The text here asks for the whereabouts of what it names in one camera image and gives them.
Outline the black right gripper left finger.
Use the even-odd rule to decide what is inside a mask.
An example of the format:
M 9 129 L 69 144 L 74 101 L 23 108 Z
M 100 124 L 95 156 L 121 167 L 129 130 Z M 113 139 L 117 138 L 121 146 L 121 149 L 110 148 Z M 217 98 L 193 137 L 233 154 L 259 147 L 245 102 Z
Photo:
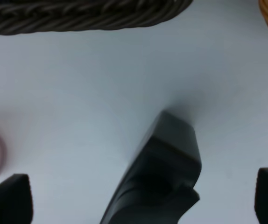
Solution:
M 27 174 L 14 174 L 0 183 L 0 224 L 30 224 L 33 213 Z

